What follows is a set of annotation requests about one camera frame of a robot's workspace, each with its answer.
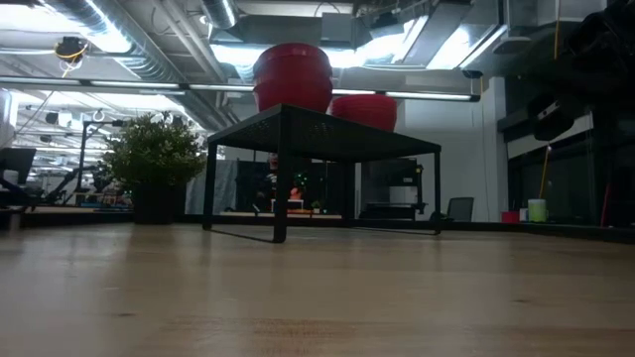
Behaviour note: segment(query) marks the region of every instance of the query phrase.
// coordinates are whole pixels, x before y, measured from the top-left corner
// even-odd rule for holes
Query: potted plant
[[[313,203],[311,203],[311,208],[314,210],[315,214],[319,214],[321,209],[321,203],[319,203],[319,201],[316,200]]]
[[[132,189],[135,223],[172,223],[177,185],[204,167],[197,135],[187,126],[173,125],[163,114],[160,120],[153,120],[153,113],[133,119],[107,141],[110,152],[104,163]]]

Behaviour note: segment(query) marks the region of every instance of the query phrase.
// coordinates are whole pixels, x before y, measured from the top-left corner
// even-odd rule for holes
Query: table leg
[[[202,229],[210,230],[214,215],[214,190],[216,186],[217,145],[207,145],[207,171],[205,173],[205,197],[202,209]]]
[[[355,163],[344,163],[344,204],[342,219],[346,225],[355,217]]]
[[[287,240],[287,209],[292,186],[291,121],[283,111],[279,120],[278,180],[276,182],[276,215],[274,218],[274,243]]]
[[[435,233],[441,233],[441,152],[435,153],[435,212],[439,218],[436,222]]]

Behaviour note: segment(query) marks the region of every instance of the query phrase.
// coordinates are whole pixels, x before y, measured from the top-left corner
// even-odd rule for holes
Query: pole
[[[75,186],[75,192],[78,192],[81,188],[81,177],[83,174],[83,157],[86,154],[86,141],[88,140],[88,126],[91,122],[83,122],[83,130],[81,131],[81,149],[79,151],[79,168],[77,170],[77,185]]]

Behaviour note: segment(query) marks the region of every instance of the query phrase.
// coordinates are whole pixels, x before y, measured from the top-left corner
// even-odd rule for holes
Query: yellow object
[[[549,159],[549,144],[545,148],[545,162],[543,163],[543,177],[540,180],[540,193],[538,198],[543,198],[543,192],[545,191],[545,178],[547,177],[547,161]]]
[[[88,44],[86,44],[83,49],[79,50],[78,52],[72,54],[72,55],[60,55],[58,54],[58,45],[56,45],[53,50],[56,53],[56,56],[60,59],[73,59],[76,58],[77,56],[83,54],[84,52],[86,52],[86,49],[88,48]]]
[[[544,199],[529,199],[529,221],[547,222],[547,202]]]

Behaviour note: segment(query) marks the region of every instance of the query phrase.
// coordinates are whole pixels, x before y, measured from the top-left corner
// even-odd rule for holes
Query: black plant pot
[[[173,185],[140,183],[132,191],[137,224],[172,224],[177,191]]]

